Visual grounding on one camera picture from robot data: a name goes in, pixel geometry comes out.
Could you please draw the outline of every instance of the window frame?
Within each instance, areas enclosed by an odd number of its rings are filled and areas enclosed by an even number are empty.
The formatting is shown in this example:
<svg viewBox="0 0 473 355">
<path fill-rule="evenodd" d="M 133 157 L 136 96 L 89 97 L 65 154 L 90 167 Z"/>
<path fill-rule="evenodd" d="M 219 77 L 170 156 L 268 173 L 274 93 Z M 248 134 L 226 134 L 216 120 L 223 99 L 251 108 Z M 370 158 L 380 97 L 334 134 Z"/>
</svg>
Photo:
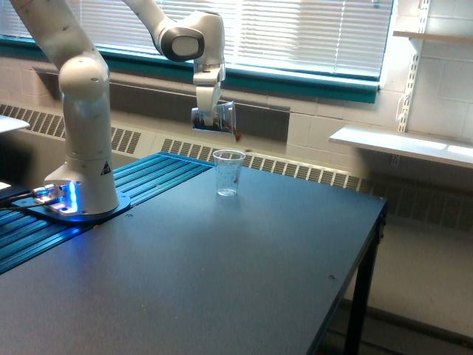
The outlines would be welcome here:
<svg viewBox="0 0 473 355">
<path fill-rule="evenodd" d="M 192 63 L 174 63 L 158 54 L 150 55 L 127 50 L 99 47 L 111 71 L 127 72 L 169 81 L 192 84 Z M 46 56 L 30 38 L 0 35 L 0 55 L 46 60 Z M 253 92 L 260 95 L 289 98 L 331 98 L 374 104 L 379 91 L 379 80 L 313 75 L 281 70 L 264 70 L 255 67 L 227 66 L 223 89 Z"/>
</svg>

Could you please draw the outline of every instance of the window blinds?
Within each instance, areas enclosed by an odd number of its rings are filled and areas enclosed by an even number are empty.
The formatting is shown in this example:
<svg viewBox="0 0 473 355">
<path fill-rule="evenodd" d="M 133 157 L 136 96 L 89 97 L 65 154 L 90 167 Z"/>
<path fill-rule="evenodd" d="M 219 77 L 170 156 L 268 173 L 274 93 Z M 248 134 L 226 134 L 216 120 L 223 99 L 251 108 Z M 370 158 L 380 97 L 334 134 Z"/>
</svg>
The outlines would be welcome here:
<svg viewBox="0 0 473 355">
<path fill-rule="evenodd" d="M 157 0 L 174 20 L 194 10 L 225 22 L 228 64 L 379 77 L 394 0 Z M 99 47 L 156 53 L 146 28 L 121 0 L 69 0 Z M 28 36 L 8 0 L 0 32 Z"/>
</svg>

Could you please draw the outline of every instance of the wall shelf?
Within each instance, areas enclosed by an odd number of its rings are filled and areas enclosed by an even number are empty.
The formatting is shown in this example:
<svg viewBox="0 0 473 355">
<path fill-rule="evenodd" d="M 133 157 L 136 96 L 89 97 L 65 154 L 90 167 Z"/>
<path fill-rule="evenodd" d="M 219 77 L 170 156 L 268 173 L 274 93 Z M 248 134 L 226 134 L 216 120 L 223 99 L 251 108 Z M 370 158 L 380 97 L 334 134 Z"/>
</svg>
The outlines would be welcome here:
<svg viewBox="0 0 473 355">
<path fill-rule="evenodd" d="M 420 39 L 423 41 L 437 41 L 437 42 L 473 45 L 473 37 L 464 37 L 464 36 L 456 36 L 456 35 L 432 35 L 428 33 L 416 33 L 416 32 L 407 32 L 407 31 L 394 31 L 392 35 L 395 37 Z"/>
<path fill-rule="evenodd" d="M 473 146 L 387 129 L 345 126 L 330 137 L 333 143 L 473 168 Z"/>
<path fill-rule="evenodd" d="M 29 126 L 30 125 L 25 121 L 0 115 L 0 133 L 11 132 Z"/>
</svg>

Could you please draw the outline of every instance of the clear plastic cup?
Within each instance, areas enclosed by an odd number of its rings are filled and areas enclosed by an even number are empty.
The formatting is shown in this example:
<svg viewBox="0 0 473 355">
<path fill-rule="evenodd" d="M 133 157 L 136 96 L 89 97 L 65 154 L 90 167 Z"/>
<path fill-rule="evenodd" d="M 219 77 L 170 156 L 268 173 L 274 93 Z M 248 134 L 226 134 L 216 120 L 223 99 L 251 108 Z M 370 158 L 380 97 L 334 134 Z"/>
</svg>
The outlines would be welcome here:
<svg viewBox="0 0 473 355">
<path fill-rule="evenodd" d="M 213 112 L 201 111 L 197 107 L 191 111 L 193 129 L 201 131 L 221 132 L 230 135 L 237 134 L 237 117 L 234 102 L 215 106 Z"/>
<path fill-rule="evenodd" d="M 239 176 L 246 155 L 236 150 L 217 150 L 214 152 L 217 173 L 217 194 L 234 196 L 237 194 Z"/>
</svg>

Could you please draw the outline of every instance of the blue aluminum rail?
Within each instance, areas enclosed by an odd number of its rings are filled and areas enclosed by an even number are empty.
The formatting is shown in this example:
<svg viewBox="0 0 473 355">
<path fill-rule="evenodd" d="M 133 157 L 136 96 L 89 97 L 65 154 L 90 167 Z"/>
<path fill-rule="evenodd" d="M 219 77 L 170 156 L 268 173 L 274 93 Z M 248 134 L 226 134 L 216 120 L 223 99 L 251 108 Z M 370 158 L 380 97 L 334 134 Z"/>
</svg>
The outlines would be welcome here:
<svg viewBox="0 0 473 355">
<path fill-rule="evenodd" d="M 151 155 L 114 171 L 119 193 L 132 207 L 209 170 L 211 164 L 168 153 Z M 93 226 L 71 226 L 26 212 L 0 212 L 0 274 L 84 233 Z"/>
</svg>

